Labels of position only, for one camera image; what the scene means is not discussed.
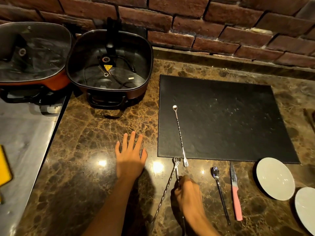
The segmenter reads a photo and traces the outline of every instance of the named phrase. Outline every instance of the left hand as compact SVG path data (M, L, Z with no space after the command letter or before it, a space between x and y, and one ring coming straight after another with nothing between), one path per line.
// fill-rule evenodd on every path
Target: left hand
M140 134L137 143L134 147L136 132L133 131L130 135L129 143L127 144L128 134L124 134L123 150L119 151L120 142L117 141L115 146L116 154L116 173L118 179L126 179L135 181L140 176L146 163L148 154L146 149L142 150L140 158L140 147L142 144L143 135Z

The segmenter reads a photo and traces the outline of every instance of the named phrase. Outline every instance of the brick wall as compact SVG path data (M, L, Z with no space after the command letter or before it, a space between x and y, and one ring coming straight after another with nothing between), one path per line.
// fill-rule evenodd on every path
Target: brick wall
M107 17L154 45L315 69L315 0L0 0L0 23L87 31Z

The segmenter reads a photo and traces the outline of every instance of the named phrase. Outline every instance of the pink knife handle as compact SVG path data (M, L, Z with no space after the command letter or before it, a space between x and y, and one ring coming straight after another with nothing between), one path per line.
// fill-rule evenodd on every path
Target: pink knife handle
M234 211L235 211L235 216L237 221L242 221L242 209L241 209L241 204L238 199L237 195L238 187L232 186L232 193L233 193L233 204L234 204Z

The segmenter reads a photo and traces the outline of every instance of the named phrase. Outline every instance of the knife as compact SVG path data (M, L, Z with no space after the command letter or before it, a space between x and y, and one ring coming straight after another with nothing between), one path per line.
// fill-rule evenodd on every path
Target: knife
M238 199L237 191L238 191L238 186L237 186L237 178L235 174L235 169L233 164L230 164L230 171L231 171L231 179L232 179L232 194L233 194L233 205L234 205L234 212L235 212L235 217L237 221L242 221L242 209L241 209L241 204Z

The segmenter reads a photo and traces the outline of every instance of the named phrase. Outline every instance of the forearm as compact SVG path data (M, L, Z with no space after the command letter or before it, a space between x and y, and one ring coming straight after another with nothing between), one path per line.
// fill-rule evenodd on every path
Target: forearm
M206 216L196 218L190 226L198 236L220 236Z
M118 179L112 193L82 236L121 235L133 183L130 179Z

